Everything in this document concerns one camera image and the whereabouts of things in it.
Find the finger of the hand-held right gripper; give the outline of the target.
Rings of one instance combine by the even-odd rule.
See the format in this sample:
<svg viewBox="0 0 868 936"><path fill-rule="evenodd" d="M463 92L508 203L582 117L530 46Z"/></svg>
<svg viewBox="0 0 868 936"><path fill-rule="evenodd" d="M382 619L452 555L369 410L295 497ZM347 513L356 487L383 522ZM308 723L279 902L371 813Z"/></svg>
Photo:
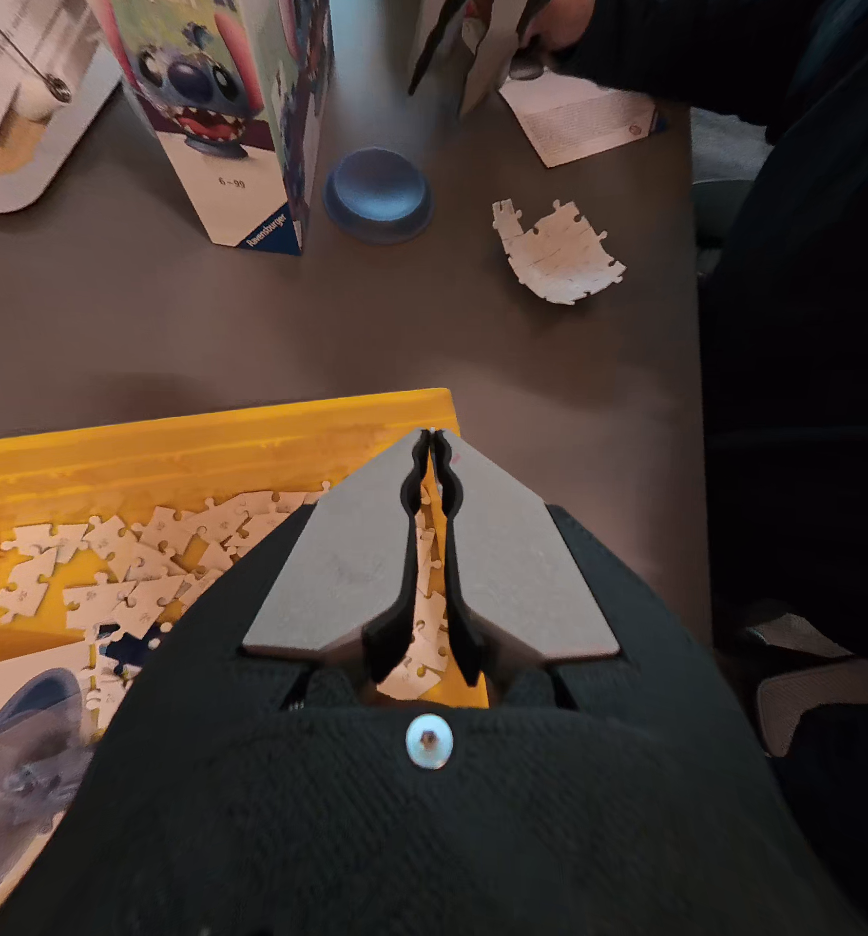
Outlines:
<svg viewBox="0 0 868 936"><path fill-rule="evenodd" d="M497 90L509 76L521 39L546 1L494 1L485 33L465 75L461 117Z"/></svg>
<svg viewBox="0 0 868 936"><path fill-rule="evenodd" d="M409 59L412 97L432 64L449 55L463 22L463 1L422 1Z"/></svg>

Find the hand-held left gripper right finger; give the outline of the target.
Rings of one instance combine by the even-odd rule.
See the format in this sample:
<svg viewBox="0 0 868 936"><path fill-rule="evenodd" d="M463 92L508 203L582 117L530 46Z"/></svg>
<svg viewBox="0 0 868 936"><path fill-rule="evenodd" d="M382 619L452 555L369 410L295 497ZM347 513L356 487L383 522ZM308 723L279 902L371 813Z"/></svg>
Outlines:
<svg viewBox="0 0 868 936"><path fill-rule="evenodd" d="M619 654L543 498L447 429L434 434L434 471L450 646L467 685Z"/></svg>

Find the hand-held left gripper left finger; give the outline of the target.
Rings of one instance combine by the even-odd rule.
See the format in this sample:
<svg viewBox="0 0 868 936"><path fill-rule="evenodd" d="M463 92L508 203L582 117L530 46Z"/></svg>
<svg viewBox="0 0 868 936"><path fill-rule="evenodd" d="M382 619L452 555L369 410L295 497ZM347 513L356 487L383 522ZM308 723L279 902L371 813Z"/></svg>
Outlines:
<svg viewBox="0 0 868 936"><path fill-rule="evenodd" d="M413 429L318 500L243 650L382 683L411 643L430 432Z"/></svg>

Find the yellow plastic bin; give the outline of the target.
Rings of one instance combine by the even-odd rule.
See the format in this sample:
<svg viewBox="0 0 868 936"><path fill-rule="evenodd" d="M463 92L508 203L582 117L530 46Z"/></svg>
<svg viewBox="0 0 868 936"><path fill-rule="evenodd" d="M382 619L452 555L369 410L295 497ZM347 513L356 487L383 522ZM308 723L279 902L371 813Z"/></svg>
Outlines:
<svg viewBox="0 0 868 936"><path fill-rule="evenodd" d="M0 440L0 533L331 490L413 429L430 432L421 488L437 480L435 432L463 435L446 390ZM0 900L0 934L510 933L499 747L523 711L368 705L376 683L345 669L243 650L317 502L137 662L76 794Z"/></svg>

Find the pile of puzzle pieces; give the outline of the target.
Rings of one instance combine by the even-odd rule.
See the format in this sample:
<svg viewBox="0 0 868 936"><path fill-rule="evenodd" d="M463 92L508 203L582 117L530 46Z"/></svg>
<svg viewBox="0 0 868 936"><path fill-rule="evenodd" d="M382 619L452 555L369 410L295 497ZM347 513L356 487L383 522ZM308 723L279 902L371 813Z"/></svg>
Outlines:
<svg viewBox="0 0 868 936"><path fill-rule="evenodd" d="M155 506L147 523L132 525L113 515L16 527L0 544L1 553L19 557L0 588L0 626L36 617L55 573L87 554L100 568L89 583L62 589L63 626L98 649L111 649L126 678L137 663L123 659L122 638L135 640L137 654L156 649L160 635L226 572L330 486L208 498L198 513Z"/></svg>

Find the assembled curved puzzle section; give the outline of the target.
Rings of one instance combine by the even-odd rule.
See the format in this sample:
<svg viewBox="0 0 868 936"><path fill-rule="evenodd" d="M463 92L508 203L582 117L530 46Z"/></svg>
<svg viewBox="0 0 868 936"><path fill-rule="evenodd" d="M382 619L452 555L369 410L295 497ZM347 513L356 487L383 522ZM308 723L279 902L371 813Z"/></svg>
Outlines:
<svg viewBox="0 0 868 936"><path fill-rule="evenodd" d="M595 295L623 280L626 266L610 256L575 202L554 201L553 211L522 229L512 201L493 203L493 227L518 282L539 298L559 305Z"/></svg>

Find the person's right forearm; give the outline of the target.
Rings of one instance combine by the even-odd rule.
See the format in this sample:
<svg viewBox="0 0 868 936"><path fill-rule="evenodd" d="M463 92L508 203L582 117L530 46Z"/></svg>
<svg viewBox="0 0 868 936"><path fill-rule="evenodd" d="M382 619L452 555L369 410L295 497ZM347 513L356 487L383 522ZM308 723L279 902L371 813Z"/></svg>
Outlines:
<svg viewBox="0 0 868 936"><path fill-rule="evenodd" d="M566 73L731 114L777 142L868 58L868 2L596 2L554 55Z"/></svg>

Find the blue round ball stand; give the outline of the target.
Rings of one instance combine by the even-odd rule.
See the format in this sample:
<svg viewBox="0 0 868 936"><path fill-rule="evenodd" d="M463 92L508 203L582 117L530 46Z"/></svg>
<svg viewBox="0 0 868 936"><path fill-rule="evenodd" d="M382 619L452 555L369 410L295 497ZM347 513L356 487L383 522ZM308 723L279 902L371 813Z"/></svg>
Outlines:
<svg viewBox="0 0 868 936"><path fill-rule="evenodd" d="M402 154L381 147L342 158L324 182L323 204L340 230L379 246L418 237L430 225L435 207L422 171Z"/></svg>

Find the cartoon printed puzzle box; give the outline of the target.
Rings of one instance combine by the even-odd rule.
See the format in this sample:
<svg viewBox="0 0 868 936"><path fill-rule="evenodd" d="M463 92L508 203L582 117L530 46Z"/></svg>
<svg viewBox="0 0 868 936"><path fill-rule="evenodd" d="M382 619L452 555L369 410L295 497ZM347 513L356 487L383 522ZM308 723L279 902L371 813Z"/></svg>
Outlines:
<svg viewBox="0 0 868 936"><path fill-rule="evenodd" d="M89 6L209 239L300 255L333 64L331 3Z"/></svg>

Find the person's right hand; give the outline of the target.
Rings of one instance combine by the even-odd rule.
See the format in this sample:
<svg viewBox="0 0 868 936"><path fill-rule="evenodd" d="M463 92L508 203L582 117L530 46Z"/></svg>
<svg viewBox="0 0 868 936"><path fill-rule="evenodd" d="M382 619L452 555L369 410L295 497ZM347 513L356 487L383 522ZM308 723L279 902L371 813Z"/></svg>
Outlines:
<svg viewBox="0 0 868 936"><path fill-rule="evenodd" d="M535 14L524 31L520 46L536 42L546 52L566 50L586 31L596 1L549 1Z"/></svg>

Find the white folded leaflet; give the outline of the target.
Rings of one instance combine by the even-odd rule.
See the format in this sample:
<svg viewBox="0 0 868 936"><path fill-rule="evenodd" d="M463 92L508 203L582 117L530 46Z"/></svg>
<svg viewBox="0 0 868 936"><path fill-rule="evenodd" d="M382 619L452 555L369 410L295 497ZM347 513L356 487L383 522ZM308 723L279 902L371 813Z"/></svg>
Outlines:
<svg viewBox="0 0 868 936"><path fill-rule="evenodd" d="M644 139L658 127L650 97L547 69L534 78L508 78L499 95L547 169Z"/></svg>

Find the clear bag of blue parts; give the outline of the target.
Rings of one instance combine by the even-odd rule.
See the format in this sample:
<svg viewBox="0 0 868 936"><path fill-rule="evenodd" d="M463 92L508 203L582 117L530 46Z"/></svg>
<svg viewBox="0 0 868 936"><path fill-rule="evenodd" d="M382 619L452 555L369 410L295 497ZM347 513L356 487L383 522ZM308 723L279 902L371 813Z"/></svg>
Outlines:
<svg viewBox="0 0 868 936"><path fill-rule="evenodd" d="M95 742L77 678L51 668L0 707L0 878L70 804Z"/></svg>

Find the wooden display board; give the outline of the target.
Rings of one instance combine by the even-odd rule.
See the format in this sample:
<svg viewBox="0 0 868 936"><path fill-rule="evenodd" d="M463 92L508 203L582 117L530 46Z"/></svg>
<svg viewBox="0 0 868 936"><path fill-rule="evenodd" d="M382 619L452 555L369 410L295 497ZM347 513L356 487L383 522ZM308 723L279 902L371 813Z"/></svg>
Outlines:
<svg viewBox="0 0 868 936"><path fill-rule="evenodd" d="M119 84L120 68L101 27L100 32L100 46L74 103L40 123L14 114L2 124L0 215L22 210L42 195Z"/></svg>

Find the printed instruction sheet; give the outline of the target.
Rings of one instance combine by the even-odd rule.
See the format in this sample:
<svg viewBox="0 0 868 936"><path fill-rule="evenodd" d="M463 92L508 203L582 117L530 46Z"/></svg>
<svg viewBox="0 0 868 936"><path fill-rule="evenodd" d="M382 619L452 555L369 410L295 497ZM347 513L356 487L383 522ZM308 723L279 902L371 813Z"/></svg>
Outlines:
<svg viewBox="0 0 868 936"><path fill-rule="evenodd" d="M0 1L0 128L74 103L100 36L87 1Z"/></svg>

